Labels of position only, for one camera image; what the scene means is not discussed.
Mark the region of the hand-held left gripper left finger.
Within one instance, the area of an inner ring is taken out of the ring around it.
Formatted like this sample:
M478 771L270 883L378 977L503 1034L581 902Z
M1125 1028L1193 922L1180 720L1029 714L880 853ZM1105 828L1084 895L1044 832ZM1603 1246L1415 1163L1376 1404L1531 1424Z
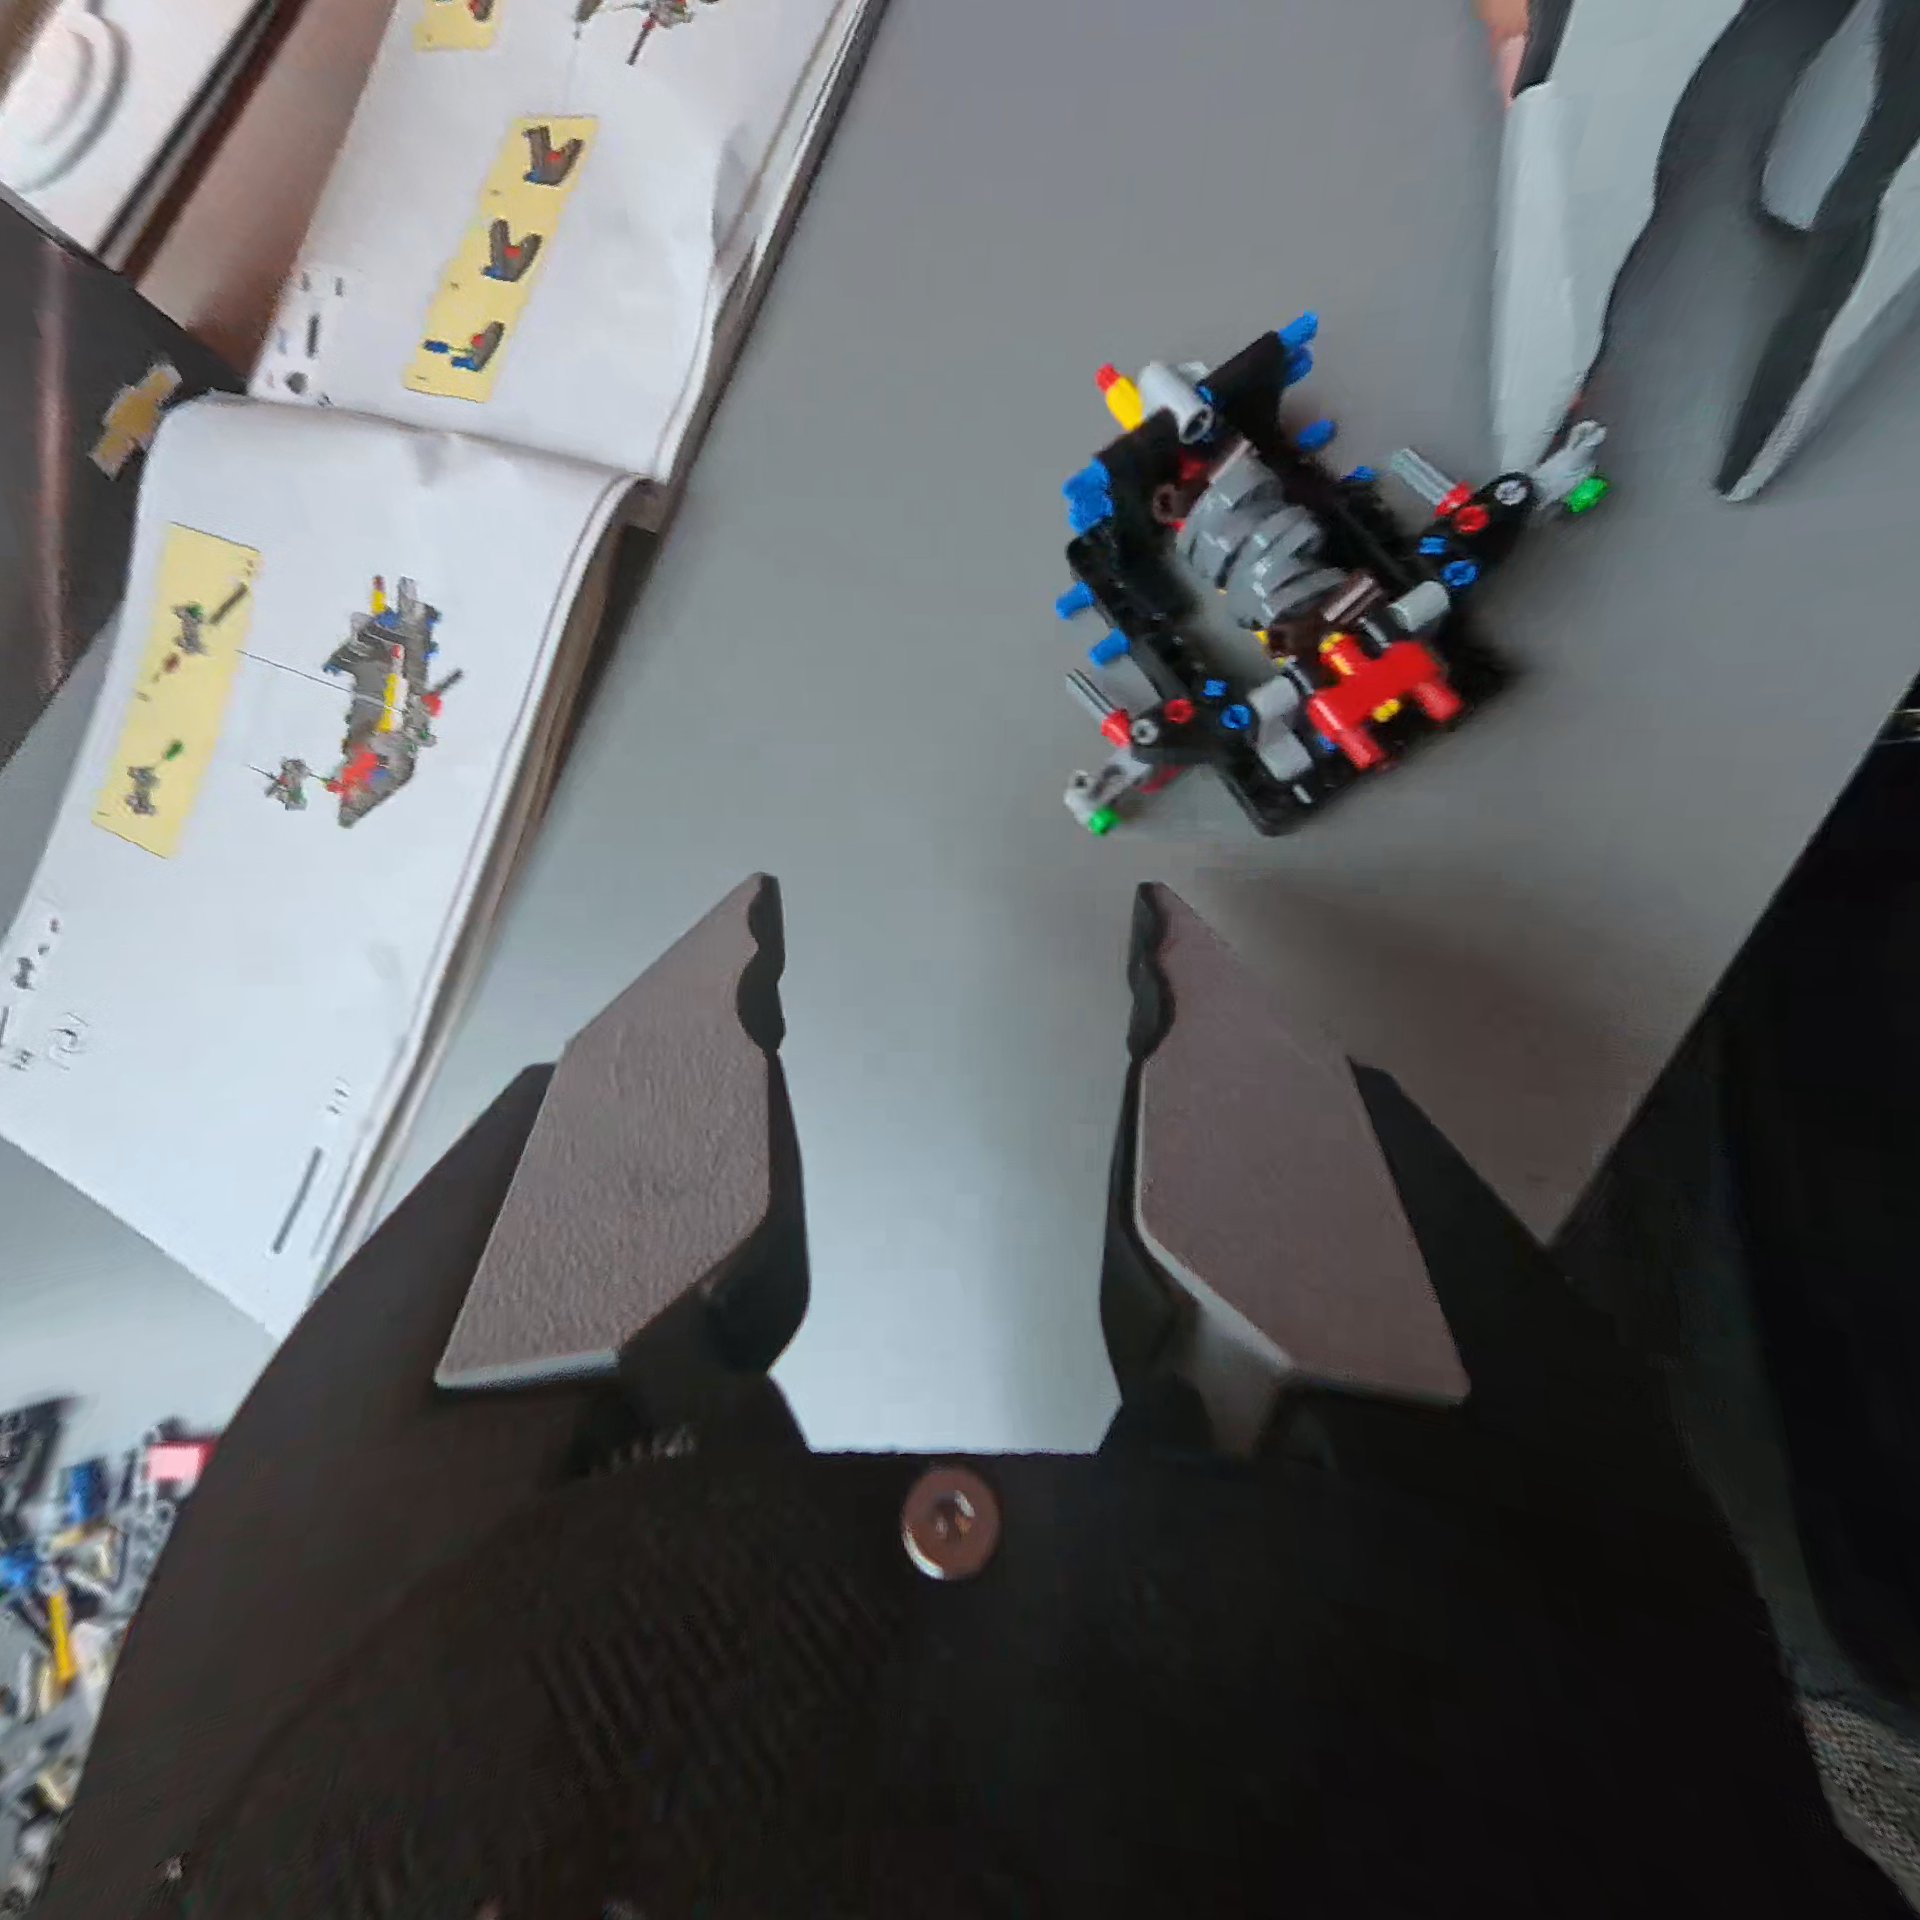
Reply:
M766 1375L809 1306L782 883L748 877L564 1049L436 1367L613 1375L662 1334Z

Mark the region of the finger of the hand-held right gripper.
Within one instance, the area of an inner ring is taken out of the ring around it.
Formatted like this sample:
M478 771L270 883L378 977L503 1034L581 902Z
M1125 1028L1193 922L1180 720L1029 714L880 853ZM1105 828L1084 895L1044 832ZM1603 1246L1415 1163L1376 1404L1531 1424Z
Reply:
M1764 149L1760 212L1805 239L1805 271L1729 438L1729 500L1764 492L1917 320L1915 2L1854 4L1803 67Z
M1493 271L1501 467L1578 416L1621 275L1652 224L1676 122L1727 41L1758 55L1784 4L1495 4L1505 87Z

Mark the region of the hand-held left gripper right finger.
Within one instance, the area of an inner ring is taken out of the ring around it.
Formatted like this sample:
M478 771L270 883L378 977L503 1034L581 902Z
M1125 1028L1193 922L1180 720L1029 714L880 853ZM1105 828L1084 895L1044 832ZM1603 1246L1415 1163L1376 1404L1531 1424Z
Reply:
M1440 1410L1470 1371L1358 1073L1180 893L1138 887L1103 1238L1115 1426L1262 1450L1299 1397Z

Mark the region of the lego instruction booklet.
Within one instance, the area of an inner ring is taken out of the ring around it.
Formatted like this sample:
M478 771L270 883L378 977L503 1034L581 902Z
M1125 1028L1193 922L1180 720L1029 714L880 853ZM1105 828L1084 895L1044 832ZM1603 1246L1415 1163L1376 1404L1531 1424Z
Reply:
M397 4L246 396L138 459L5 1140L283 1338L372 1232L882 4Z

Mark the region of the lego chassis assembly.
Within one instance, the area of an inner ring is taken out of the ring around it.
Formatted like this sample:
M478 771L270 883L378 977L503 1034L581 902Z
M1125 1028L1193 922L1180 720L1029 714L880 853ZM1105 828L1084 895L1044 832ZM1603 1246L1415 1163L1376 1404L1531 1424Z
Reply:
M1609 494L1597 420L1476 485L1415 447L1384 473L1339 467L1337 422L1286 414L1319 332L1309 312L1213 365L1095 373L1119 436L1064 483L1054 604L1105 624L1070 675L1109 747L1066 789L1095 838L1199 771L1278 838L1466 724L1519 675L1484 591L1533 532ZM1093 677L1115 667L1142 698Z

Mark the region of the pile of lego pieces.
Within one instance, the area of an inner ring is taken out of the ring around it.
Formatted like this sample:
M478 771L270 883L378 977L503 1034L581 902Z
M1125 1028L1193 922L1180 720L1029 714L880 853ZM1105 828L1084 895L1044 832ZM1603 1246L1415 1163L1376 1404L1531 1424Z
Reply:
M42 1401L3 1416L5 1914L36 1897L132 1620L223 1440L166 1420L126 1450L66 1457L68 1414Z

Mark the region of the white monitor stand base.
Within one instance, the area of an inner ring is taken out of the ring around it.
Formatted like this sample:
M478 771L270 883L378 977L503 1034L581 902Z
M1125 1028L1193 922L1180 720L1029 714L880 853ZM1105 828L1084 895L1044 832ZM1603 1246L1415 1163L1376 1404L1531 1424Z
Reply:
M274 12L56 4L5 90L5 190L83 251L125 251Z

